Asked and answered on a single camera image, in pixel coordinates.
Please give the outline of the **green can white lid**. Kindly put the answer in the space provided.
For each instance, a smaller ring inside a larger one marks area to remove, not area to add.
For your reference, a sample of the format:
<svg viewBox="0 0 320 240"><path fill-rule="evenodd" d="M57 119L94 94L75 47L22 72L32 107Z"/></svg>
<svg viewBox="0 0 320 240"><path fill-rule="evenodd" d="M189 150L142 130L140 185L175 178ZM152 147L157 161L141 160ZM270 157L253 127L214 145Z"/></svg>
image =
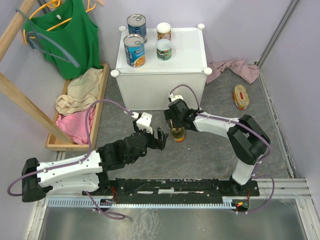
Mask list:
<svg viewBox="0 0 320 240"><path fill-rule="evenodd" d="M168 39L160 39L156 43L157 58L162 61L167 61L172 56L172 43Z"/></svg>

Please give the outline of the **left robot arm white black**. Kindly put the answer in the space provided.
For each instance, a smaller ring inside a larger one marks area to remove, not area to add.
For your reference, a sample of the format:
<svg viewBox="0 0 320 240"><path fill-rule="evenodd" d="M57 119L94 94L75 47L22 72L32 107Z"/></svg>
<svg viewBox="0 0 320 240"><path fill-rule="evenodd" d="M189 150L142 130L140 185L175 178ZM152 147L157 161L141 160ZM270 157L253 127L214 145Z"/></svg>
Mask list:
<svg viewBox="0 0 320 240"><path fill-rule="evenodd" d="M108 171L118 170L145 157L148 149L163 150L168 134L160 127L148 132L139 129L133 121L134 133L124 139L107 143L88 154L60 162L26 160L22 175L22 202L31 203L44 199L48 193L69 190L94 192L106 195L111 189Z"/></svg>

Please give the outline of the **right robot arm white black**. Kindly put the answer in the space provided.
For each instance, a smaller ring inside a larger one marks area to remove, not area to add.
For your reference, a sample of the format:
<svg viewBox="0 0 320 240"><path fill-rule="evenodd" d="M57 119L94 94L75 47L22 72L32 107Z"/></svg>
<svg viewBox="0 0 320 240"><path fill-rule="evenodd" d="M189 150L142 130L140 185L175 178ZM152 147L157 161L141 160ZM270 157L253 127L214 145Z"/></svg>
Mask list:
<svg viewBox="0 0 320 240"><path fill-rule="evenodd" d="M253 171L265 152L270 151L270 139L250 115L240 118L216 116L200 108L192 109L182 97L170 97L168 109L164 111L170 129L184 128L187 131L205 132L229 139L238 158L230 177L229 189L236 196L248 189Z"/></svg>

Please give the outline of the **orange can white lid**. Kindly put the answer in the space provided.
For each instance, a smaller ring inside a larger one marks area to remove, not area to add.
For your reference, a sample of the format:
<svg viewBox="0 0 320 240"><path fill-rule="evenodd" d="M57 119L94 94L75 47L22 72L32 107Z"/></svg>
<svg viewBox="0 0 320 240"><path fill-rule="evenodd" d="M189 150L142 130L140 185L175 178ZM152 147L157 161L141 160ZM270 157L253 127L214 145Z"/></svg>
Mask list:
<svg viewBox="0 0 320 240"><path fill-rule="evenodd" d="M171 40L171 25L167 22L161 22L156 26L157 40L167 39Z"/></svg>

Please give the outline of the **blue can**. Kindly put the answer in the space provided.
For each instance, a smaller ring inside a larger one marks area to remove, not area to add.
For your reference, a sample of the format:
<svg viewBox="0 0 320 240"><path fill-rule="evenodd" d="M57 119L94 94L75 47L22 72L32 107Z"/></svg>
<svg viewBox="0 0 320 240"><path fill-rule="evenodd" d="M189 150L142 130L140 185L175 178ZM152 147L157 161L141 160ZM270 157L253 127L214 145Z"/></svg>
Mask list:
<svg viewBox="0 0 320 240"><path fill-rule="evenodd" d="M129 34L123 39L126 62L130 67L138 68L145 64L145 42L139 34Z"/></svg>
<svg viewBox="0 0 320 240"><path fill-rule="evenodd" d="M127 18L127 26L129 34L137 34L142 36L144 42L147 42L147 25L146 17L142 14L132 14Z"/></svg>

